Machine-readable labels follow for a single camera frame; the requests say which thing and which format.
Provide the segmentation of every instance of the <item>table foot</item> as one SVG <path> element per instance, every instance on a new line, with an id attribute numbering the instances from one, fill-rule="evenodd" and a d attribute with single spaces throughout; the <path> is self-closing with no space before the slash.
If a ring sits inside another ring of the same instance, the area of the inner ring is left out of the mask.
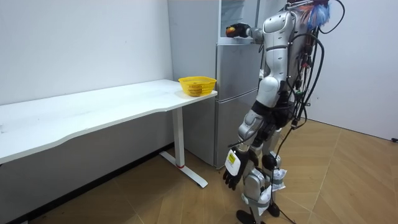
<path id="1" fill-rule="evenodd" d="M 167 152 L 161 152 L 161 156 L 163 156 L 165 159 L 167 159 L 169 162 L 171 162 L 173 165 L 177 166 L 175 164 L 175 158 L 171 156 Z M 207 186 L 207 181 L 205 181 L 203 178 L 201 178 L 198 174 L 196 174 L 194 171 L 189 169 L 187 166 L 183 166 L 182 168 L 179 168 L 180 171 L 182 171 L 184 174 L 189 176 L 193 181 L 195 181 L 201 188 L 205 188 Z"/>

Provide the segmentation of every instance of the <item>plastic basket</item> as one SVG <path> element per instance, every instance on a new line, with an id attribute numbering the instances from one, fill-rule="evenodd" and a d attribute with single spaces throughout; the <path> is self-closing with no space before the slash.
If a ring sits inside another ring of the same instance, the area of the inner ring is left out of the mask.
<path id="1" fill-rule="evenodd" d="M 217 80 L 209 77 L 185 77 L 178 81 L 185 94 L 190 96 L 205 96 L 213 91 Z"/>

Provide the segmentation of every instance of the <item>table leg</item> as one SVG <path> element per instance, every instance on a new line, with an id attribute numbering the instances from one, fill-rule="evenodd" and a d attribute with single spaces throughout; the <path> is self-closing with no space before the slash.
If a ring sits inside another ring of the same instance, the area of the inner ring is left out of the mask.
<path id="1" fill-rule="evenodd" d="M 192 180 L 194 180 L 200 187 L 204 188 L 207 186 L 207 181 L 201 178 L 194 171 L 185 166 L 184 160 L 184 131 L 182 125 L 182 108 L 177 108 L 173 112 L 173 129 L 174 129 L 174 148 L 175 158 L 167 152 L 161 152 L 160 155 L 175 164 L 184 174 L 187 174 Z"/>

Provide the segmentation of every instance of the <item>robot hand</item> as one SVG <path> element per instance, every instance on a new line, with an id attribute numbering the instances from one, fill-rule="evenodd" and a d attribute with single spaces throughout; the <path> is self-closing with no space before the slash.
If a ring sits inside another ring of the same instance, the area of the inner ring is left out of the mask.
<path id="1" fill-rule="evenodd" d="M 228 185 L 229 188 L 231 188 L 232 190 L 235 190 L 237 184 L 239 183 L 239 181 L 242 178 L 243 171 L 249 161 L 249 153 L 239 152 L 238 150 L 236 150 L 236 147 L 232 148 L 232 152 L 230 151 L 226 160 L 232 166 L 239 166 L 238 174 L 234 173 L 233 170 L 229 170 L 230 166 L 226 166 L 226 170 L 223 175 L 223 179 L 225 180 L 225 184 Z"/>
<path id="2" fill-rule="evenodd" d="M 248 37 L 247 30 L 250 28 L 245 23 L 238 23 L 230 25 L 226 28 L 225 34 L 227 37 Z"/>

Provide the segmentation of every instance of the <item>table top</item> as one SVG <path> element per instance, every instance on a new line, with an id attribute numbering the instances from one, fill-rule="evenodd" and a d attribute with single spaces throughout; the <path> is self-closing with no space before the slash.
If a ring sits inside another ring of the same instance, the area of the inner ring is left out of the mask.
<path id="1" fill-rule="evenodd" d="M 0 106 L 0 164 L 148 114 L 216 96 L 191 97 L 156 80 Z"/>

